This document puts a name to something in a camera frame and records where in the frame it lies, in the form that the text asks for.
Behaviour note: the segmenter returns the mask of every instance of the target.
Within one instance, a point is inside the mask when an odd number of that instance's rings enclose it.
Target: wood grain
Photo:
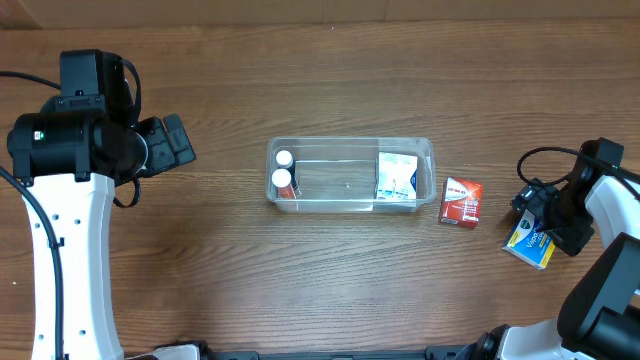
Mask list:
[[[127,352],[178,339],[264,353],[467,343],[557,315],[602,252],[536,271],[502,251],[518,158],[600,136],[640,171],[638,20],[4,31],[0,69],[58,80],[62,50],[131,60],[142,116],[180,114],[198,160],[143,182],[111,221],[113,302]],[[54,93],[2,79],[0,139]],[[424,136],[446,176],[485,185],[475,230],[413,215],[283,214],[264,195],[267,142],[285,135]],[[563,175],[574,159],[531,159]],[[0,163],[11,159],[0,151]],[[118,189],[127,196],[131,190]],[[0,183],[0,358],[28,358],[26,211]]]
[[[640,0],[0,0],[13,29],[639,16]]]

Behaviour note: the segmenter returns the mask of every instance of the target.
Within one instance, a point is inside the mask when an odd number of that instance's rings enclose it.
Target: blue and yellow box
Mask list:
[[[546,268],[556,246],[544,231],[537,231],[540,227],[540,221],[529,210],[525,210],[502,249],[538,270]]]

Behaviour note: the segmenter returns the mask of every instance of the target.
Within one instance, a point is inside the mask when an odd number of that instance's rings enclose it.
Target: clear plastic bin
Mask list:
[[[296,160],[296,199],[281,198],[271,182],[281,150]],[[376,199],[380,152],[417,156],[415,200]],[[433,146],[425,138],[276,137],[267,149],[267,198],[283,211],[412,212],[435,199],[435,182]]]

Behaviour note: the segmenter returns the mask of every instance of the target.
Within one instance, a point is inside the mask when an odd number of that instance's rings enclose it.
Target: red and white box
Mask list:
[[[478,225],[481,203],[482,184],[449,177],[444,181],[439,220],[473,229]]]

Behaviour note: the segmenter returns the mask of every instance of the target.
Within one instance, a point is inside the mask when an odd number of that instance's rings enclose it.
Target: wooden table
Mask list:
[[[57,81],[60,51],[115,52],[140,73],[142,117],[184,121],[198,160],[144,180],[141,203],[113,211],[127,353],[186,339],[264,353],[418,349],[557,315],[601,254],[595,237],[537,271],[501,250],[501,219],[523,186],[516,161],[534,147],[607,137],[640,171],[639,33],[619,19],[3,31],[0,69]],[[55,93],[0,83],[5,139]],[[414,215],[281,213],[264,166],[267,142],[284,135],[427,137],[437,200]],[[573,162],[540,156],[526,172],[551,180]],[[11,168],[5,150],[0,163]],[[437,223],[447,176],[485,185],[475,230]],[[0,219],[0,357],[26,359],[31,237],[3,182]]]

